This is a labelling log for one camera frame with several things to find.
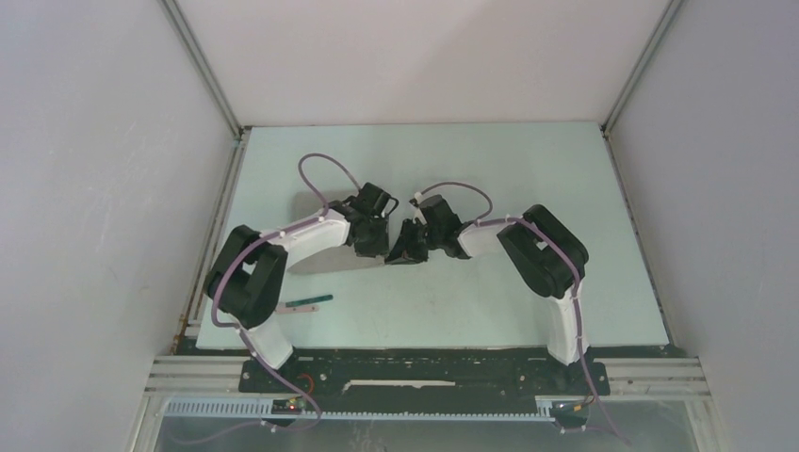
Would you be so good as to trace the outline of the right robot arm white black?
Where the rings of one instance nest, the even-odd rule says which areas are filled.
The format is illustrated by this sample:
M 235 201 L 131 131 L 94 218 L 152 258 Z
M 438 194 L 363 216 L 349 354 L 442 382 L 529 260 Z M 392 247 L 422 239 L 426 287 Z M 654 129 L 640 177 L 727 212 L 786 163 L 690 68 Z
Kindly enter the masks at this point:
M 462 221 L 440 195 L 412 205 L 416 214 L 402 222 L 385 262 L 421 264 L 433 250 L 461 260 L 505 252 L 526 286 L 546 301 L 546 347 L 557 360 L 547 370 L 549 384 L 562 394 L 575 392 L 586 380 L 579 362 L 588 348 L 579 299 L 589 261 L 585 246 L 542 204 L 519 217 L 471 221 Z

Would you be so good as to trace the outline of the grey cloth napkin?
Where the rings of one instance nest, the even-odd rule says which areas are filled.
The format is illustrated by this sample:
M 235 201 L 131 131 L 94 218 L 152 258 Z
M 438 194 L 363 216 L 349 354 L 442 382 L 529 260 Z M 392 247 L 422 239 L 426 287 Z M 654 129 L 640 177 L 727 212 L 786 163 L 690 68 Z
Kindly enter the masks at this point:
M 317 212 L 322 204 L 318 197 L 311 191 L 297 192 L 289 205 L 289 216 L 292 221 L 300 220 Z M 358 256 L 354 247 L 342 245 L 329 248 L 307 257 L 291 266 L 287 271 L 290 274 L 309 276 L 344 271 L 363 270 L 380 267 L 384 264 L 382 256 Z

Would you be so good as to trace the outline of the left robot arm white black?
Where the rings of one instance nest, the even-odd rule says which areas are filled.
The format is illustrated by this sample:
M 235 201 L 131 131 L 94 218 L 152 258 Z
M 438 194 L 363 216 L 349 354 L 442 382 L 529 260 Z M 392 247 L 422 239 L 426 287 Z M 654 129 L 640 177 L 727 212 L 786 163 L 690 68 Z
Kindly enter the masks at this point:
M 360 258 L 385 257 L 388 220 L 398 200 L 366 183 L 343 200 L 325 201 L 313 215 L 259 232 L 239 225 L 230 232 L 204 280 L 211 322 L 231 328 L 265 364 L 261 379 L 286 392 L 298 379 L 289 360 L 294 347 L 277 318 L 284 276 L 297 263 L 323 251 L 350 247 Z

